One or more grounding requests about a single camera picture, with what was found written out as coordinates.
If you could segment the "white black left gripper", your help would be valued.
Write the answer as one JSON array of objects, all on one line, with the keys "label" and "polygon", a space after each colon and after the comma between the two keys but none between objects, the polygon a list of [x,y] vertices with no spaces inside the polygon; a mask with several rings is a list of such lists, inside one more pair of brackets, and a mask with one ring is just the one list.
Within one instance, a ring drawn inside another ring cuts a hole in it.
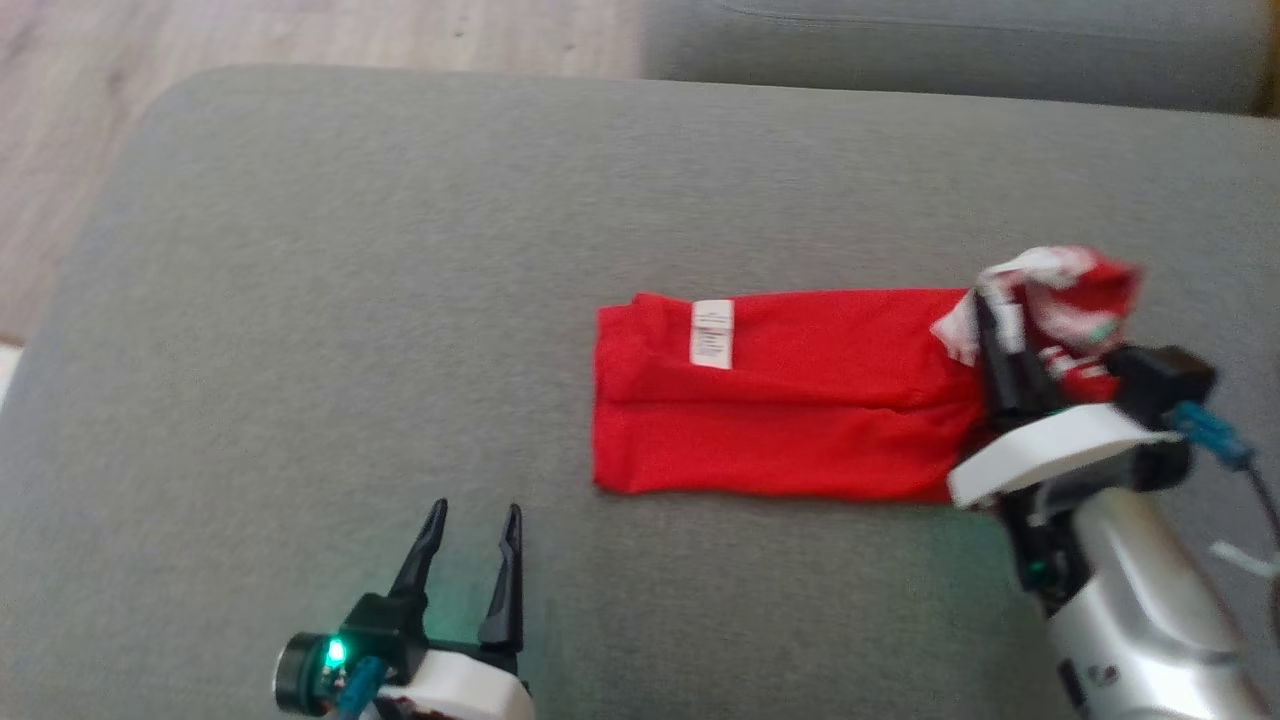
[{"label": "white black left gripper", "polygon": [[428,578],[449,511],[438,498],[393,580],[389,597],[361,597],[330,634],[301,632],[280,651],[274,701],[285,714],[332,720],[361,659],[388,665],[385,684],[361,720],[538,720],[518,676],[524,651],[524,514],[508,509],[500,568],[477,642],[431,641],[422,629]]}]

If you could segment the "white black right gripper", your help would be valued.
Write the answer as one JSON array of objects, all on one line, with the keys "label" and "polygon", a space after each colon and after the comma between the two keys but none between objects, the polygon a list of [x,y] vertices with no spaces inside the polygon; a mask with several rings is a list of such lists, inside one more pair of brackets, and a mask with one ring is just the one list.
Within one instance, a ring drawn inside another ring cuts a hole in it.
[{"label": "white black right gripper", "polygon": [[[1018,419],[1021,395],[1005,348],[1000,314],[974,293],[979,365],[989,419]],[[1065,396],[1037,342],[1020,352],[1029,421],[995,438],[947,475],[956,509],[992,512],[1012,547],[1020,587],[1042,612],[1057,612],[1088,582],[1091,565],[1070,516],[1105,489],[1169,489],[1190,470],[1190,446],[1152,430],[1111,404],[1065,409]]]}]

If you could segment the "red and white garment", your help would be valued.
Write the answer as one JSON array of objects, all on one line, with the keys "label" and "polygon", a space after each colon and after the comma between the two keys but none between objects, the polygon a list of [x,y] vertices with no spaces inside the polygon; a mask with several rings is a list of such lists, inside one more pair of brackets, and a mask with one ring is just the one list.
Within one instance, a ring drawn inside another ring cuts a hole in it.
[{"label": "red and white garment", "polygon": [[951,470],[1043,413],[989,406],[973,302],[1011,357],[1071,364],[1068,404],[1114,398],[1143,270],[1087,246],[1030,249],[973,288],[826,290],[687,301],[637,293],[596,315],[594,484],[947,503]]}]

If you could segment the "large grey sofa seat cushion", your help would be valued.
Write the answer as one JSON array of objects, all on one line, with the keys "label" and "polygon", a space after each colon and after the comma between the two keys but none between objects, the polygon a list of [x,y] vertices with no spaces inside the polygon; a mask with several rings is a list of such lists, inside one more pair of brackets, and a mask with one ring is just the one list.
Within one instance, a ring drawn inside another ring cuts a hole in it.
[{"label": "large grey sofa seat cushion", "polygon": [[526,521],[550,720],[1073,720],[1000,528],[617,497],[599,307],[961,286],[1048,243],[1148,275],[1280,482],[1280,120],[1070,102],[325,67],[137,123],[0,413],[0,720],[296,720],[271,678],[440,497],[430,633]]}]

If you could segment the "small grey sofa cushion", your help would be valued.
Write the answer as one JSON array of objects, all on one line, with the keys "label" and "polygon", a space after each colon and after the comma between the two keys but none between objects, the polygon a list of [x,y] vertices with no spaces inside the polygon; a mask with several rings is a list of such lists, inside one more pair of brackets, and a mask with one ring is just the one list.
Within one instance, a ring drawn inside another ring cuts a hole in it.
[{"label": "small grey sofa cushion", "polygon": [[1251,114],[1275,0],[645,0],[649,79]]}]

